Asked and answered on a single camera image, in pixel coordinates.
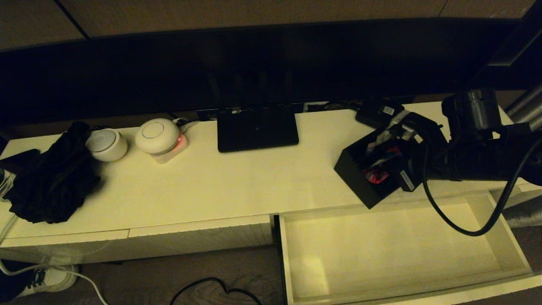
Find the white desk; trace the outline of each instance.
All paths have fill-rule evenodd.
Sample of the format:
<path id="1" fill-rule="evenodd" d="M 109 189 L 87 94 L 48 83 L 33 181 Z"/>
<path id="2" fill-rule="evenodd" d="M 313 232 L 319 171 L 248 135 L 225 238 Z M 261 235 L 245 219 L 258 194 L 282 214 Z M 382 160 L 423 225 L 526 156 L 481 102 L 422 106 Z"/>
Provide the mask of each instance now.
<path id="1" fill-rule="evenodd" d="M 406 109 L 443 124 L 449 138 L 440 103 Z M 299 145 L 227 154 L 217 150 L 216 122 L 200 122 L 187 133 L 190 146 L 166 164 L 157 164 L 135 148 L 137 128 L 120 129 L 128 140 L 128 153 L 102 164 L 98 174 L 103 183 L 83 206 L 65 223 L 18 220 L 0 257 L 90 263 L 254 246 L 272 242 L 272 215 L 346 207 L 368 212 L 333 170 L 341 151 L 373 130 L 356 122 L 354 115 L 350 110 L 297 114 Z M 505 124 L 511 123 L 502 117 Z M 31 148 L 45 151 L 57 138 L 10 141 L 2 158 Z M 540 194 L 540 188 L 522 179 L 517 184 L 513 195 L 518 198 Z M 430 185 L 434 196 L 442 198 L 498 193 L 505 183 Z M 398 190 L 379 206 L 424 199 L 421 187 L 413 193 Z M 0 224 L 7 221 L 9 207 L 0 204 Z"/>

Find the white cable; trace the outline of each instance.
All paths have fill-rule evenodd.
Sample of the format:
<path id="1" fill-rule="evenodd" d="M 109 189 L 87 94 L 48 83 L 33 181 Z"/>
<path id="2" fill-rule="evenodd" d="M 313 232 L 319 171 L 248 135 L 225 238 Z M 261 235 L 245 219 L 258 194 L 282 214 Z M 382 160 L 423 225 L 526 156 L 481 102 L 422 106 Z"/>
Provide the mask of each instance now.
<path id="1" fill-rule="evenodd" d="M 8 220 L 8 223 L 2 228 L 2 233 L 0 233 L 0 245 L 2 245 L 2 242 L 4 241 L 4 236 L 7 234 L 8 232 L 8 229 L 15 223 L 15 220 L 17 219 L 17 216 L 15 214 L 13 214 L 13 216 L 11 216 L 11 218 Z M 92 286 L 94 287 L 94 290 L 96 290 L 96 294 L 98 294 L 98 298 L 100 298 L 100 301 L 104 304 L 104 305 L 109 305 L 104 297 L 102 296 L 102 294 L 100 293 L 100 290 L 98 289 L 98 286 L 96 285 L 96 283 L 94 283 L 94 281 L 92 281 L 90 278 L 88 278 L 87 276 L 84 276 L 80 273 L 77 273 L 75 271 L 70 271 L 70 270 L 65 270 L 65 269 L 62 269 L 60 268 L 59 266 L 52 266 L 52 265 L 47 265 L 47 264 L 40 264 L 40 265 L 35 265 L 35 266 L 30 266 L 30 267 L 27 267 L 27 268 L 24 268 L 24 269 L 21 269 L 19 271 L 15 271 L 15 272 L 11 272 L 9 271 L 5 266 L 4 266 L 4 263 L 2 263 L 2 260 L 0 259 L 0 270 L 5 274 L 5 275 L 8 275 L 8 276 L 16 276 L 16 275 L 19 275 L 23 272 L 27 272 L 27 271 L 30 271 L 30 270 L 35 270 L 35 269 L 47 269 L 47 268 L 51 268 L 51 269 L 55 269 L 55 270 L 60 270 L 60 271 L 63 271 L 65 273 L 68 273 L 68 274 L 72 274 L 72 275 L 75 275 L 75 276 L 79 276 L 81 278 L 84 278 L 86 279 L 87 281 L 89 281 Z"/>

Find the desk surface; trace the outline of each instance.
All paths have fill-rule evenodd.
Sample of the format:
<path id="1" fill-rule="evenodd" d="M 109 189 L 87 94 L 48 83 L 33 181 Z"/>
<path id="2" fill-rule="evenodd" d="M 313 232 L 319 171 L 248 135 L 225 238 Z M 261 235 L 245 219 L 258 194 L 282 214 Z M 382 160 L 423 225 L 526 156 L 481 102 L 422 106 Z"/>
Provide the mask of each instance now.
<path id="1" fill-rule="evenodd" d="M 405 107 L 443 124 L 449 137 L 440 102 Z M 341 151 L 373 130 L 356 122 L 354 115 L 350 110 L 300 113 L 296 115 L 299 145 L 226 154 L 217 150 L 216 122 L 200 122 L 186 134 L 190 146 L 166 164 L 156 163 L 134 146 L 137 128 L 119 129 L 128 140 L 128 153 L 117 162 L 101 165 L 98 174 L 103 183 L 67 222 L 50 225 L 19 220 L 7 237 L 114 231 L 360 205 L 333 170 Z M 504 113 L 502 116 L 504 124 L 511 123 Z M 45 151 L 57 138 L 12 140 L 2 158 L 31 148 Z M 484 181 L 430 184 L 435 196 L 505 185 Z M 407 198 L 422 199 L 425 194 L 421 187 L 413 193 L 398 190 L 383 203 Z M 8 202 L 0 202 L 2 224 L 11 214 L 9 207 Z"/>

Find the white round device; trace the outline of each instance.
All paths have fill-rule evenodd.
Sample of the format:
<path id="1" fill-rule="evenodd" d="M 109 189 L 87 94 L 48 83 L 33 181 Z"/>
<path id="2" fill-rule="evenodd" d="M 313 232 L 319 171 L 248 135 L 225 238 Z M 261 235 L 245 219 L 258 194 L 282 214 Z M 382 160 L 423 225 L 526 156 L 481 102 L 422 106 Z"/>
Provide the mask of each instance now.
<path id="1" fill-rule="evenodd" d="M 85 145 L 96 160 L 104 162 L 116 161 L 128 150 L 126 139 L 111 128 L 93 131 Z"/>
<path id="2" fill-rule="evenodd" d="M 164 154 L 177 145 L 179 127 L 168 119 L 152 119 L 143 124 L 135 135 L 135 144 L 151 155 Z"/>

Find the black cloth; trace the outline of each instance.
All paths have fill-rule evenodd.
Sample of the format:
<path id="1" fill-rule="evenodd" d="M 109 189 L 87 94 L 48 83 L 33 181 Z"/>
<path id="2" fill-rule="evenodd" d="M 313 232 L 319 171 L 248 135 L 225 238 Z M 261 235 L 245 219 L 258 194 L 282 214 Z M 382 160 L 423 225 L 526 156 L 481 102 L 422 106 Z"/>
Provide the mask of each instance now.
<path id="1" fill-rule="evenodd" d="M 85 146 L 90 133 L 87 124 L 74 122 L 48 151 L 33 158 L 4 196 L 11 201 L 10 211 L 32 223 L 68 220 L 100 181 Z"/>
<path id="2" fill-rule="evenodd" d="M 3 259 L 2 263 L 4 263 L 4 266 L 11 272 L 34 265 L 31 263 L 21 263 L 6 259 Z M 9 302 L 23 292 L 24 287 L 30 283 L 33 275 L 33 270 L 23 272 L 16 276 L 5 275 L 0 271 L 0 303 Z"/>

